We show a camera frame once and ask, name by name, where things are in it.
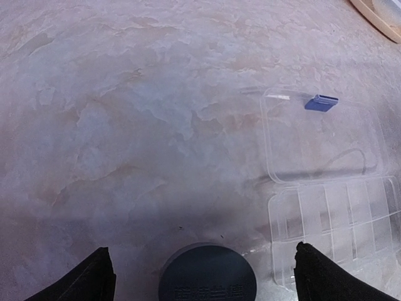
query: marble countertop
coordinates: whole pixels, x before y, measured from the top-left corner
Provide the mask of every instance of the marble countertop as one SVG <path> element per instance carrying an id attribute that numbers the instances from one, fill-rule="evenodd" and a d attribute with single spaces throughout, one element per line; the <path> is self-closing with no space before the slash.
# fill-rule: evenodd
<path id="1" fill-rule="evenodd" d="M 0 300 L 99 246 L 115 300 L 156 300 L 200 241 L 249 260 L 258 300 L 296 300 L 272 280 L 266 87 L 373 106 L 400 179 L 401 46 L 347 0 L 9 1 L 0 28 Z"/>

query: plastic box lid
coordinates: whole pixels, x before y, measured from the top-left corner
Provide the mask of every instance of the plastic box lid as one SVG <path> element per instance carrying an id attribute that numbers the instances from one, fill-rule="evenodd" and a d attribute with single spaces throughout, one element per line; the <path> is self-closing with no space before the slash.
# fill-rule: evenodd
<path id="1" fill-rule="evenodd" d="M 290 290 L 300 241 L 353 274 L 401 249 L 399 188 L 384 176 L 376 112 L 342 99 L 327 112 L 305 110 L 314 96 L 272 89 L 261 101 L 268 172 L 286 184 L 269 201 L 274 279 Z"/>
<path id="2" fill-rule="evenodd" d="M 278 183 L 311 183 L 386 173 L 387 151 L 374 109 L 340 99 L 305 110 L 315 95 L 268 90 L 261 102 L 266 160 Z"/>

